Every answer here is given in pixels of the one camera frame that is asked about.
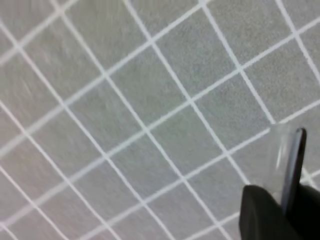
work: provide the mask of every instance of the tiled wall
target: tiled wall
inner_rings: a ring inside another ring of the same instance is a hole
[[[318,0],[2,0],[0,65],[1,240],[238,240],[277,122],[320,187]]]

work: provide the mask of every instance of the tile grid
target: tile grid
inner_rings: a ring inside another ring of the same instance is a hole
[[[148,42],[151,42],[151,46],[153,48],[153,50],[155,51],[156,55],[158,56],[158,58],[160,59],[160,61],[162,62],[162,64],[165,66],[166,70],[168,71],[168,73],[170,74],[170,76],[172,77],[172,79],[175,81],[175,83],[177,84],[178,88],[180,89],[181,93],[185,96],[185,98],[187,99],[187,101],[189,102],[190,106],[193,108],[193,110],[195,111],[195,113],[197,114],[197,116],[200,118],[200,120],[202,121],[202,123],[204,124],[205,128],[208,130],[209,134],[211,135],[211,137],[213,138],[213,140],[217,143],[217,145],[220,147],[220,149],[222,149],[222,152],[226,155],[226,157],[228,158],[228,160],[230,161],[231,165],[235,168],[235,170],[237,171],[237,173],[239,173],[241,179],[243,180],[243,182],[245,184],[249,183],[249,180],[247,179],[247,177],[244,175],[244,173],[241,171],[241,169],[239,168],[239,166],[236,164],[236,162],[232,159],[232,157],[228,154],[227,149],[225,148],[225,146],[222,144],[221,140],[218,138],[218,136],[215,134],[215,132],[213,131],[213,129],[210,127],[209,123],[207,122],[207,120],[205,119],[205,117],[203,116],[203,114],[200,112],[200,110],[198,109],[198,107],[196,106],[195,102],[192,101],[190,95],[188,94],[187,90],[185,89],[185,87],[182,85],[182,83],[180,82],[180,80],[178,79],[178,76],[176,75],[176,73],[174,72],[174,70],[172,69],[172,67],[169,65],[168,61],[166,60],[166,58],[164,57],[164,55],[162,54],[161,50],[159,49],[159,47],[157,46],[156,42],[152,39],[151,34],[148,32],[147,28],[145,27],[144,23],[142,22],[142,20],[140,19],[140,17],[138,16],[136,10],[134,9],[134,7],[132,6],[132,4],[130,3],[129,0],[123,0],[123,3],[125,4],[125,6],[127,7],[128,11],[130,12],[131,16],[133,17],[133,19],[135,20],[136,24],[139,26],[140,30],[142,31],[142,33],[144,34],[144,36],[146,37],[146,39],[148,40]],[[144,125],[144,123],[141,121],[142,124],[142,128],[146,129],[147,132],[146,134],[150,137],[151,141],[156,145],[156,147],[159,149],[159,151],[162,153],[162,155],[164,156],[164,158],[167,160],[167,162],[169,163],[169,165],[172,167],[173,171],[179,176],[180,179],[182,179],[184,185],[187,187],[187,189],[189,190],[189,192],[194,196],[194,198],[197,200],[197,202],[200,204],[200,206],[203,208],[203,210],[206,212],[206,214],[208,215],[208,217],[212,220],[212,222],[218,227],[218,229],[220,230],[220,232],[222,233],[222,235],[228,239],[231,240],[231,237],[229,236],[229,234],[227,233],[227,231],[220,225],[220,223],[218,222],[217,218],[214,216],[214,214],[211,212],[211,210],[208,208],[208,206],[205,204],[205,202],[200,198],[200,196],[198,195],[198,193],[194,190],[194,188],[189,184],[189,182],[184,178],[184,176],[182,175],[182,173],[180,172],[180,170],[176,167],[176,165],[170,160],[169,156],[166,154],[166,152],[164,151],[164,149],[162,148],[162,146],[158,143],[158,141],[155,139],[155,137],[148,131],[148,129],[146,128],[146,126]]]
[[[64,22],[64,24],[67,26],[67,28],[70,30],[70,32],[73,34],[75,39],[79,42],[81,47],[85,50],[85,52],[89,55],[90,59],[94,63],[94,65],[99,69],[101,74],[105,77],[111,88],[116,92],[116,94],[120,97],[121,101],[124,103],[124,105],[128,108],[128,110],[131,112],[131,114],[134,116],[134,118],[137,120],[139,125],[141,126],[144,131],[146,131],[147,127],[144,125],[144,123],[141,121],[141,119],[138,117],[137,113],[135,113],[132,106],[129,104],[127,99],[124,97],[124,95],[121,93],[121,91],[118,89],[118,87],[114,84],[114,82],[111,80],[110,76],[105,71],[102,64],[98,61],[97,57],[94,55],[92,50],[89,48],[88,44],[85,42],[84,38],[81,36],[81,34],[76,30],[74,25],[71,23],[69,18],[65,15],[63,11],[61,11],[59,4],[56,2],[56,0],[49,0],[50,3],[53,5],[53,7],[60,13],[60,16]],[[124,174],[120,171],[120,169],[114,164],[114,162],[107,156],[107,154],[103,151],[102,147],[96,142],[96,140],[93,138],[93,136],[89,133],[87,129],[80,123],[80,121],[76,118],[76,116],[68,109],[68,113],[71,116],[72,119],[76,122],[76,124],[80,127],[80,129],[83,131],[83,133],[90,139],[90,141],[93,143],[93,145],[96,147],[96,149],[99,151],[99,153],[104,157],[104,159],[110,164],[110,166],[115,170],[117,175],[121,178],[123,183],[128,187],[128,189],[131,191],[131,193],[138,199],[138,201],[143,205],[143,207],[148,211],[148,213],[153,217],[153,219],[158,223],[158,225],[162,228],[162,230],[165,232],[165,234],[168,236],[170,240],[175,240],[174,236],[171,234],[171,232],[168,230],[168,228],[165,226],[165,224],[161,221],[161,219],[154,213],[154,211],[145,203],[143,198],[138,194],[138,192],[133,188],[133,186],[129,183],[127,178],[124,176]],[[146,132],[146,134],[151,138],[150,132]]]
[[[199,3],[201,4],[201,8],[204,12],[204,14],[206,15],[208,21],[210,22],[210,24],[212,25],[214,31],[216,32],[216,34],[218,35],[218,38],[220,39],[220,41],[222,42],[226,52],[228,53],[229,57],[231,58],[232,62],[234,63],[236,69],[240,72],[240,75],[242,76],[243,80],[245,81],[246,85],[248,86],[248,88],[250,89],[252,95],[254,96],[255,100],[257,101],[257,103],[260,105],[262,111],[264,112],[265,116],[267,117],[267,119],[269,120],[269,122],[271,124],[275,124],[276,121],[273,118],[273,116],[271,115],[270,111],[268,110],[267,106],[265,105],[265,103],[263,102],[263,100],[261,99],[261,97],[259,96],[258,92],[256,91],[256,89],[254,88],[253,84],[251,83],[251,81],[249,80],[247,74],[245,73],[245,71],[241,68],[241,65],[236,57],[236,55],[234,54],[233,50],[231,49],[227,39],[225,38],[223,32],[221,31],[220,27],[218,26],[218,23],[216,22],[213,14],[210,12],[210,10],[208,9],[207,4],[203,1],[203,0],[198,0]],[[317,189],[316,184],[314,183],[314,181],[310,178],[309,173],[307,172],[307,170],[303,167],[302,168],[302,173],[307,177],[308,182]]]
[[[194,6],[192,9],[190,9],[189,11],[187,11],[185,14],[183,14],[181,17],[179,17],[178,19],[176,19],[175,21],[173,21],[171,24],[169,24],[167,27],[165,27],[163,30],[161,30],[159,33],[157,33],[153,39],[156,41],[157,39],[161,38],[163,35],[165,35],[166,33],[168,33],[170,30],[172,30],[175,26],[177,26],[179,23],[183,22],[185,19],[187,19],[188,17],[190,17],[193,13],[195,13],[198,9],[200,9],[200,5],[196,5]],[[308,29],[314,27],[315,25],[317,25],[318,23],[320,23],[320,17],[317,17],[316,19],[314,19],[313,21],[309,22],[308,24],[306,24],[305,26],[301,27],[298,31],[297,34],[300,35],[304,32],[306,32]],[[35,33],[33,33],[34,31],[32,30],[30,33],[27,34],[27,36],[25,38],[27,39],[31,39],[32,37],[35,37]],[[266,49],[265,51],[261,52],[260,54],[258,54],[257,56],[253,57],[251,60],[247,61],[246,63],[244,63],[240,69],[244,70],[248,67],[250,67],[251,65],[253,65],[254,63],[256,63],[257,61],[259,61],[260,59],[264,58],[265,56],[267,56],[268,54],[270,54],[271,52],[275,51],[276,49],[280,48],[281,46],[285,45],[286,43],[288,43],[290,40],[294,39],[294,35],[291,34],[288,37],[282,39],[281,41],[279,41],[278,43],[276,43],[275,45],[271,46],[270,48]],[[126,64],[128,61],[130,61],[132,58],[134,58],[136,55],[138,55],[139,53],[141,53],[144,49],[146,49],[149,46],[149,43],[144,43],[143,45],[141,45],[140,47],[138,47],[136,50],[134,50],[133,52],[129,53],[128,56],[126,56],[124,59],[120,60],[119,62],[117,62],[114,66],[112,66],[111,68],[108,69],[107,73],[109,73],[109,75],[111,75],[112,73],[114,73],[115,71],[117,71],[118,69],[120,69],[124,64]],[[238,70],[234,70],[233,72],[227,74],[226,76],[224,76],[223,78],[219,79],[217,82],[215,82],[214,84],[212,84],[211,86],[208,86],[206,89],[202,90],[201,92],[199,92],[198,94],[196,94],[195,96],[192,97],[192,99],[194,101],[199,100],[200,98],[202,98],[204,95],[206,95],[207,93],[209,93],[210,91],[212,91],[214,88],[218,87],[219,85],[223,84],[224,82],[226,82],[227,80],[229,80],[230,78],[234,77],[236,74],[238,74]],[[80,97],[82,97],[85,93],[87,93],[88,91],[90,91],[92,88],[94,88],[96,85],[98,85],[101,81],[103,81],[104,76],[99,76],[96,79],[93,79],[90,83],[88,83],[86,86],[84,86],[82,89],[80,89],[79,91],[77,91],[75,94],[73,94],[72,96],[70,96],[69,98],[67,98],[65,100],[65,104],[67,106],[71,105],[72,103],[74,103],[76,100],[78,100]],[[187,102],[181,104],[180,106],[178,106],[177,108],[175,108],[174,110],[172,110],[171,112],[168,113],[168,116],[165,118],[169,118],[172,115],[175,114],[175,112],[178,112],[180,110],[182,110],[184,107],[186,107],[186,104],[188,105]],[[51,119],[53,119],[57,114],[59,114],[61,111],[63,110],[63,108],[59,105],[57,107],[55,107],[54,109],[52,109],[50,112],[48,112],[46,115],[44,115],[43,117],[41,117],[39,120],[37,120],[36,122],[34,122],[31,126],[29,126],[27,128],[27,131],[32,134],[35,131],[39,130],[43,125],[45,125],[48,121],[50,121]],[[161,121],[156,120],[154,123],[150,124],[149,126],[151,127],[155,127],[156,125],[159,125],[161,123]],[[10,140],[7,144],[5,144],[1,149],[0,149],[0,158],[2,158],[4,155],[6,155],[8,152],[10,152],[15,146],[17,146],[19,143],[21,143],[23,140],[25,139],[23,134],[18,135],[17,137],[13,138],[12,140]]]
[[[69,4],[67,6],[71,6],[71,4],[75,3],[78,0],[69,0]],[[63,5],[62,7],[60,7],[61,12],[64,12],[66,9],[68,9],[68,7],[66,7],[66,5]],[[177,18],[175,21],[173,21],[172,23],[170,23],[167,27],[165,27],[164,29],[162,29],[160,32],[158,32],[153,39],[157,40],[159,38],[161,38],[162,36],[164,36],[165,34],[167,34],[169,31],[171,31],[174,27],[176,27],[178,24],[180,24],[181,22],[183,22],[185,19],[187,19],[188,17],[190,17],[192,14],[194,14],[197,10],[200,9],[200,5],[196,5],[193,8],[191,8],[190,10],[188,10],[185,14],[183,14],[181,17]],[[23,38],[22,41],[19,42],[20,46],[23,47],[26,42],[29,42],[27,40],[32,39],[36,36],[36,34],[34,32],[36,32],[36,30],[32,30],[29,34],[27,34],[27,36],[25,38]],[[127,62],[129,62],[131,59],[133,59],[134,57],[136,57],[138,54],[140,54],[143,50],[145,50],[147,47],[149,47],[150,44],[148,42],[145,42],[144,44],[142,44],[141,46],[139,46],[137,49],[135,49],[134,51],[132,51],[131,53],[129,53],[126,57],[124,57],[123,59],[121,59],[119,62],[117,62],[115,65],[113,65],[112,67],[110,67],[107,70],[107,74],[111,75],[112,73],[114,73],[115,71],[119,70],[122,66],[124,66]],[[99,83],[101,83],[104,80],[104,76],[101,75],[95,79],[93,79],[90,83],[88,83],[86,86],[84,86],[83,88],[81,88],[79,91],[77,91],[75,94],[73,94],[72,96],[70,96],[69,98],[67,98],[64,103],[69,106],[71,104],[73,104],[74,102],[76,102],[79,98],[81,98],[84,94],[86,94],[88,91],[90,91],[91,89],[93,89],[95,86],[97,86]],[[178,108],[183,108],[183,105],[185,105],[186,103],[183,103],[182,105],[178,106],[176,108],[176,111],[178,111]],[[33,133],[35,131],[37,131],[39,128],[41,128],[44,124],[46,124],[46,122],[50,121],[51,119],[53,119],[57,114],[59,114],[61,111],[63,110],[63,108],[59,105],[57,107],[55,107],[54,109],[52,109],[50,112],[48,112],[45,116],[43,116],[42,118],[40,118],[38,121],[36,121],[34,124],[32,124],[31,126],[29,126],[27,128],[29,133]],[[23,134],[15,137],[14,139],[12,139],[11,141],[9,141],[5,146],[3,146],[0,149],[0,158],[3,157],[5,154],[7,154],[10,150],[12,150],[16,145],[18,145],[20,142],[22,142],[24,139]]]
[[[53,5],[56,8],[59,8],[59,5],[55,2],[55,0],[51,0],[50,2],[53,3]],[[130,5],[130,3],[127,1],[124,1],[124,4],[126,5],[126,7],[128,8],[128,11],[131,13],[131,15],[133,16],[134,20],[137,22],[138,26],[141,29],[141,25],[139,24],[139,22],[137,21],[137,17],[138,15],[133,12],[134,9],[133,7]],[[209,218],[220,228],[219,223],[217,221],[217,219],[213,216],[213,214],[211,213],[211,211],[209,210],[209,208],[205,205],[205,203],[203,202],[202,199],[200,199],[200,197],[198,196],[198,194],[195,192],[195,190],[191,187],[191,185],[184,179],[183,175],[181,174],[181,172],[179,171],[179,169],[175,166],[175,164],[172,162],[172,160],[169,158],[169,156],[167,155],[167,153],[165,152],[165,150],[162,148],[162,146],[159,144],[159,142],[155,139],[155,137],[152,135],[152,133],[147,129],[146,125],[143,123],[143,121],[140,119],[140,117],[138,116],[138,114],[135,112],[135,110],[132,108],[131,104],[128,102],[128,100],[124,97],[124,95],[121,93],[121,91],[118,89],[118,87],[114,84],[114,82],[112,81],[112,79],[110,78],[110,76],[106,73],[106,71],[104,70],[103,66],[100,64],[100,62],[98,61],[98,59],[94,56],[93,52],[89,49],[88,45],[85,43],[84,39],[82,38],[82,36],[80,35],[79,32],[77,32],[77,30],[75,29],[75,27],[72,25],[72,23],[68,20],[67,16],[64,14],[64,12],[61,12],[61,17],[64,21],[64,23],[66,24],[66,26],[70,29],[70,31],[73,33],[73,35],[75,36],[75,38],[78,40],[78,42],[80,43],[80,45],[85,49],[85,51],[88,53],[88,55],[90,56],[91,60],[93,61],[93,63],[97,66],[97,68],[104,74],[107,82],[110,84],[110,86],[112,87],[112,89],[116,92],[116,94],[120,97],[121,101],[124,103],[124,105],[127,107],[127,109],[131,112],[131,114],[133,115],[134,119],[138,122],[138,124],[140,125],[140,127],[143,129],[144,133],[151,139],[151,141],[154,143],[154,145],[157,147],[157,149],[160,151],[160,153],[163,155],[164,159],[169,163],[169,165],[172,167],[173,171],[182,179],[182,181],[184,182],[184,184],[186,185],[186,187],[189,189],[189,191],[191,192],[191,194],[195,197],[195,199],[199,202],[199,204],[203,207],[203,209],[205,210],[205,212],[208,214]],[[150,34],[147,32],[147,30],[141,29],[142,32],[145,34],[145,36],[147,37],[148,41],[151,39]],[[173,235],[169,232],[169,230],[167,229],[167,227],[164,225],[164,223],[160,220],[160,218],[151,210],[151,208],[149,208],[149,206],[144,202],[144,200],[140,197],[140,195],[133,189],[133,187],[129,184],[129,182],[127,183],[127,180],[125,179],[124,176],[121,176],[122,173],[120,172],[120,170],[116,170],[117,174],[120,175],[121,179],[125,182],[125,184],[127,185],[127,187],[131,190],[131,192],[137,197],[137,199],[144,205],[144,207],[146,208],[146,210],[150,213],[150,215],[155,219],[155,221],[160,225],[160,227],[164,230],[164,232],[167,234],[167,236],[170,239],[174,239]],[[222,234],[227,238],[227,239],[231,239],[230,236],[228,235],[228,233],[220,228]]]
[[[309,104],[308,106],[298,110],[297,112],[293,113],[292,115],[284,118],[283,120],[281,120],[280,122],[281,123],[286,123],[288,121],[291,121],[295,118],[297,118],[298,116],[304,114],[305,112],[317,107],[318,105],[320,105],[320,100],[317,100],[311,104]],[[243,149],[244,147],[246,147],[247,145],[255,142],[256,140],[262,138],[265,134],[267,134],[269,132],[269,128],[259,132],[258,134],[252,136],[251,138],[243,141],[242,143],[240,143],[239,145],[231,148],[229,150],[229,154],[234,154],[235,152]],[[203,170],[207,169],[208,167],[212,166],[213,164],[219,162],[220,160],[222,160],[223,158],[225,158],[225,155],[222,154],[214,159],[212,159],[211,161],[203,164],[202,166],[198,167],[197,169],[193,170],[192,172],[188,173],[185,175],[185,178],[186,179],[190,179],[192,178],[193,176],[199,174],[200,172],[202,172]],[[316,177],[320,174],[320,170],[318,171],[315,171],[311,174],[312,177]],[[150,203],[152,202],[153,200],[157,199],[158,197],[162,196],[163,194],[167,193],[168,191],[172,190],[173,188],[177,187],[179,184],[181,184],[181,180],[177,180],[165,187],[163,187],[162,189],[160,189],[158,192],[154,193],[153,195],[147,197],[145,199],[145,202],[146,203]],[[142,206],[140,204],[137,204],[136,206],[134,207],[131,207],[127,210],[125,210],[124,212],[120,213],[119,215],[115,216],[114,218],[112,218],[109,222],[110,225],[113,225],[115,223],[118,223],[119,221],[125,219],[127,216],[129,216],[130,214],[134,213],[135,211],[139,210]],[[29,207],[28,210],[25,209],[26,207],[24,207],[22,210],[18,211],[17,214],[13,214],[14,215],[19,215],[17,217],[14,218],[14,220],[12,221],[8,221],[6,220],[3,224],[5,226],[10,226],[10,225],[13,225],[16,221],[18,221],[21,217],[23,217],[24,215],[28,214],[32,209],[33,207]],[[95,235],[99,234],[100,232],[102,232],[103,230],[105,229],[105,227],[103,225],[100,225],[98,226],[97,228],[95,228],[94,230],[90,231],[89,233],[86,233],[84,236],[80,237],[78,240],[88,240],[90,239],[89,237],[87,236],[90,236],[90,237],[94,237]]]
[[[301,50],[301,52],[303,53],[310,69],[312,70],[315,78],[317,79],[317,81],[319,82],[320,84],[320,73],[319,73],[319,70],[317,69],[317,66],[315,65],[314,61],[312,60],[312,58],[310,57],[309,53],[308,53],[308,50],[306,49],[304,43],[302,42],[302,39],[300,37],[300,35],[297,33],[297,30],[294,26],[294,23],[292,22],[282,0],[275,0],[278,8],[280,9],[281,11],[281,14],[286,22],[286,24],[289,26],[290,28],[290,31],[291,33],[293,34],[296,42],[298,43],[298,46]],[[315,189],[318,189],[317,188],[317,185],[315,184],[315,182],[313,181],[313,179],[311,178],[310,174],[308,173],[308,171],[306,170],[305,167],[302,168],[302,173],[303,175],[305,175],[307,181],[311,184],[312,187],[314,187]]]
[[[19,53],[25,59],[25,61],[29,64],[31,69],[37,74],[39,79],[46,85],[55,99],[63,106],[64,110],[70,115],[70,117],[77,123],[79,121],[76,119],[75,115],[66,107],[63,103],[62,98],[57,94],[57,92],[53,89],[50,85],[48,80],[42,74],[42,72],[38,69],[35,63],[31,60],[25,50],[19,45],[15,37],[11,34],[11,32],[7,29],[3,22],[0,22],[0,28],[4,32],[4,34],[8,37],[8,39],[12,42],[12,44],[18,49]],[[83,195],[78,191],[78,189],[70,182],[70,180],[65,176],[65,174],[59,169],[59,167],[55,164],[55,162],[50,158],[50,156],[42,149],[42,147],[34,140],[34,138],[24,129],[24,127],[19,123],[19,121],[13,116],[10,110],[0,101],[1,108],[7,113],[7,115],[11,118],[11,120],[15,123],[15,125],[21,130],[21,132],[28,138],[28,140],[35,146],[35,148],[44,156],[44,158],[48,161],[48,163],[53,167],[53,169],[58,173],[58,175],[67,183],[67,185],[74,191],[74,193],[79,197],[79,199],[84,203],[84,205],[91,211],[91,213],[102,223],[104,224],[105,228],[110,231],[110,233],[115,237],[117,240],[121,240],[118,234],[107,224],[107,222],[97,213],[97,211],[90,205],[90,203],[83,197]],[[5,170],[0,167],[0,171],[6,176],[6,178],[11,182],[14,183],[13,179],[5,172]],[[17,185],[14,186],[19,189],[20,193],[23,193],[22,189]],[[31,203],[33,206],[36,204],[26,195],[22,194],[23,197]],[[52,224],[52,221],[37,207],[37,210],[41,215]],[[58,227],[54,227],[56,232],[64,239],[69,240],[59,229]]]
[[[314,25],[316,25],[319,22],[319,17],[313,21],[311,21],[310,23],[308,23],[307,25],[305,25],[304,27],[302,27],[300,30],[298,30],[298,33],[301,34],[303,32],[305,32],[307,29],[313,27]],[[254,62],[256,62],[257,60],[261,59],[262,57],[264,57],[266,54],[270,53],[271,51],[277,49],[278,47],[280,47],[281,45],[285,44],[286,42],[288,42],[291,39],[291,36],[285,38],[284,40],[280,41],[279,43],[277,43],[276,45],[272,46],[271,48],[267,49],[266,51],[264,51],[263,53],[259,54],[257,57],[254,57],[252,60],[248,61],[246,64],[244,64],[245,67],[248,67],[249,65],[253,64]],[[207,90],[204,90],[202,93],[197,95],[197,98],[200,98],[201,96],[203,96],[204,94],[206,94],[208,91],[212,90],[212,86],[208,87]]]

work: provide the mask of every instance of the clear plastic part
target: clear plastic part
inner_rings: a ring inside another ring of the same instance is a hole
[[[289,162],[289,155],[296,129],[289,123],[275,124],[270,129],[267,161],[269,169],[264,178],[263,187],[281,203],[285,175]]]

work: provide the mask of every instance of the black object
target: black object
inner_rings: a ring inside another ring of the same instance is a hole
[[[262,187],[243,188],[239,229],[242,240],[320,239],[320,192],[299,184],[307,132],[297,129],[284,177],[281,205]]]

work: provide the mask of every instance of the gray tile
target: gray tile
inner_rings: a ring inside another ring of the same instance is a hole
[[[9,116],[0,108],[0,148],[8,141],[20,134],[20,130],[12,122]]]
[[[152,132],[183,174],[221,153],[191,107],[178,112]]]
[[[0,221],[5,221],[28,202],[2,172],[0,172],[0,189]]]
[[[218,229],[216,229],[207,233],[204,236],[198,237],[196,240],[226,240],[226,238]]]
[[[145,41],[125,5],[118,0],[80,0],[67,15],[106,68]]]
[[[111,77],[146,124],[185,101],[178,86],[151,48]]]
[[[113,156],[112,160],[142,197],[154,194],[178,178],[147,136]]]
[[[98,219],[69,187],[50,198],[41,209],[70,239],[77,239],[100,225]]]
[[[270,124],[240,75],[218,86],[196,104],[227,149]]]
[[[304,153],[304,166],[309,173],[320,169],[320,107],[313,108],[297,117],[292,123],[307,130],[307,142]]]
[[[63,98],[100,74],[60,19],[36,36],[26,51]]]
[[[270,135],[264,135],[244,148],[236,151],[232,157],[248,177],[251,184],[262,186],[270,169]]]
[[[138,203],[107,162],[89,172],[75,185],[105,220]]]
[[[320,24],[302,34],[301,39],[314,64],[317,66],[318,70],[320,70]]]
[[[8,233],[6,233],[4,230],[0,232],[0,239],[1,240],[14,240]]]
[[[149,205],[177,240],[212,225],[203,208],[184,185],[179,185]]]
[[[14,56],[0,69],[0,99],[27,127],[49,112],[57,102],[25,60]]]
[[[105,151],[140,130],[106,81],[74,103],[71,109]]]
[[[2,167],[32,199],[62,182],[50,163],[25,140],[1,160]]]
[[[152,35],[197,4],[196,0],[132,0],[131,2]]]
[[[241,64],[291,33],[275,1],[215,0],[208,7]]]
[[[113,229],[122,240],[168,240],[165,232],[144,208],[117,223]]]
[[[218,220],[240,210],[244,183],[227,159],[205,169],[189,182]]]
[[[232,240],[241,240],[240,237],[240,231],[239,231],[239,218],[226,223],[223,225],[224,229],[227,231],[227,233],[230,235]]]
[[[11,42],[6,35],[0,31],[0,56],[12,47]]]
[[[105,230],[90,239],[91,240],[116,240],[115,237],[108,230]]]
[[[53,11],[48,1],[2,0],[0,15],[13,35],[19,40],[40,24]]]
[[[9,228],[19,240],[62,240],[62,237],[36,210],[23,216]]]
[[[38,130],[34,138],[67,176],[75,174],[100,156],[65,112]]]
[[[246,72],[276,121],[320,97],[319,83],[294,40],[252,65]]]
[[[161,38],[158,45],[191,95],[235,68],[202,10]]]
[[[283,4],[296,28],[301,28],[319,17],[318,0],[283,0]]]

